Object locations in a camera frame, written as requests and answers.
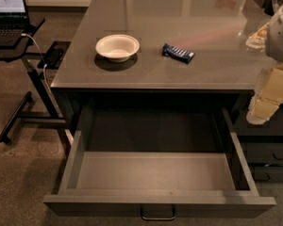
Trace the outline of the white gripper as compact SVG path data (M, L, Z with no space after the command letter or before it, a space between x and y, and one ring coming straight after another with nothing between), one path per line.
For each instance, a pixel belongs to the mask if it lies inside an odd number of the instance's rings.
M257 95L250 101L246 120L254 125L262 125L283 104L283 63L277 63L268 71Z

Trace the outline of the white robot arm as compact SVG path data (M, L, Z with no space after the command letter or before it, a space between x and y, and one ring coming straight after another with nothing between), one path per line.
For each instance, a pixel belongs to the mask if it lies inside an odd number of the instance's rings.
M246 119L254 125L268 121L283 104L283 5L271 20L246 41L248 47L264 48L276 64L258 80Z

